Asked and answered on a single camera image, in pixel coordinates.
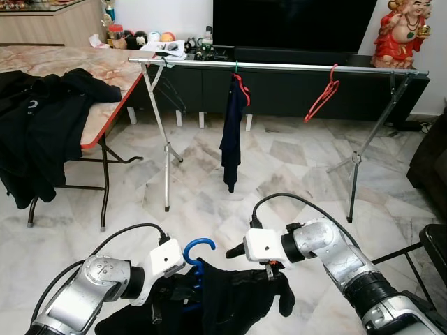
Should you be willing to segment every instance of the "marble floor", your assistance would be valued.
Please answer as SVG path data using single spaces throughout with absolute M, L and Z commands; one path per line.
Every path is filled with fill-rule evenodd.
M 205 129 L 198 129 L 196 115 L 188 115 L 184 126 L 175 125 L 173 115 L 163 117 L 173 148 L 184 157 L 173 161 L 171 208 L 164 212 L 163 145 L 151 113 L 139 111 L 138 123 L 130 125 L 126 115 L 118 121 L 108 144 L 124 158 L 144 156 L 141 162 L 110 165 L 110 198 L 107 231 L 99 232 L 100 191 L 57 190 L 50 204 L 39 202 L 35 227 L 27 228 L 26 210 L 15 208 L 0 185 L 0 323 L 2 334 L 24 334 L 38 297 L 46 285 L 68 264 L 85 258 L 107 236 L 126 226 L 153 222 L 186 245 L 197 237 L 209 237 L 215 251 L 197 246 L 201 256 L 222 269 L 254 268 L 243 257 L 225 259 L 227 249 L 242 241 L 254 204 L 266 195 L 286 191 L 301 195 L 333 215 L 357 239 L 371 259 L 418 241 L 419 231 L 429 223 L 440 223 L 436 210 L 423 193 L 405 177 L 409 162 L 423 138 L 421 133 L 397 133 L 381 128 L 360 166 L 358 196 L 352 224 L 346 222 L 346 169 L 331 174 L 337 164 L 358 148 L 373 124 L 312 119 L 254 117 L 250 132 L 242 131 L 242 164 L 233 194 L 223 183 L 219 143 L 221 116 L 206 116 Z M 100 157 L 94 149 L 88 157 Z M 102 186 L 101 164 L 66 164 L 69 183 Z M 265 227 L 283 229 L 290 222 L 319 216 L 313 209 L 288 199 L 260 207 Z M 156 246 L 157 233 L 150 228 L 122 235 L 104 248 L 112 257 L 141 261 Z M 412 253 L 440 313 L 447 316 L 447 292 L 424 250 Z M 423 297 L 404 257 L 379 266 L 398 290 Z M 284 271 L 296 296 L 293 314 L 283 318 L 277 301 L 249 334 L 364 334 L 353 309 L 325 274 L 317 259 L 301 262 Z M 105 318 L 126 305 L 106 304 Z

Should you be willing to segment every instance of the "black clothing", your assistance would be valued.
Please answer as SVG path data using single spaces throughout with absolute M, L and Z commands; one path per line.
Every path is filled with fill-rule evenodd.
M 279 312 L 283 316 L 292 313 L 295 297 L 283 274 L 269 281 L 265 270 L 224 271 L 202 262 L 205 273 L 201 308 L 184 313 L 183 299 L 162 299 L 163 320 L 160 325 L 153 325 L 150 303 L 127 306 L 98 323 L 96 335 L 243 335 L 267 315 L 275 295 L 280 295 Z M 194 281 L 195 271 L 194 267 L 185 276 L 159 279 L 149 300 L 169 282 L 175 285 L 176 281 L 189 282 L 191 278 Z
M 65 184 L 64 163 L 82 156 L 80 141 L 95 102 L 121 100 L 119 87 L 76 68 L 62 77 L 0 73 L 0 179 L 18 208 L 51 201 Z
M 230 193 L 234 192 L 237 181 L 237 167 L 240 165 L 240 122 L 242 111 L 250 106 L 250 91 L 244 86 L 242 78 L 232 74 L 230 94 L 223 126 L 222 150 L 223 182 L 228 185 Z

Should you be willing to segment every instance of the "marble tabletop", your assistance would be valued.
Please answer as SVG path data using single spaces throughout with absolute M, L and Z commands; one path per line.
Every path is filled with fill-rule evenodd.
M 95 103 L 89 111 L 82 133 L 81 147 L 92 148 L 107 130 L 129 94 L 138 83 L 141 67 L 127 61 L 129 57 L 152 57 L 152 52 L 137 50 L 94 49 L 47 46 L 0 47 L 0 72 L 20 70 L 30 75 L 63 75 L 83 68 L 95 78 L 121 89 L 119 103 Z

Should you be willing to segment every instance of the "wooden cabinet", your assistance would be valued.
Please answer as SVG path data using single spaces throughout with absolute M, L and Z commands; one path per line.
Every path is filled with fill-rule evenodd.
M 101 24 L 101 0 L 77 0 L 66 6 L 35 3 L 32 10 L 0 12 L 0 45 L 65 45 L 89 47 Z

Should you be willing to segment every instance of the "red figurine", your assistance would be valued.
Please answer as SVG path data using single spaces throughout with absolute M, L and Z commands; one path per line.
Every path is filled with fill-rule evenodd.
M 377 68 L 412 68 L 413 51 L 419 51 L 430 36 L 425 19 L 431 14 L 432 0 L 392 0 L 390 14 L 382 18 L 376 53 L 371 64 Z

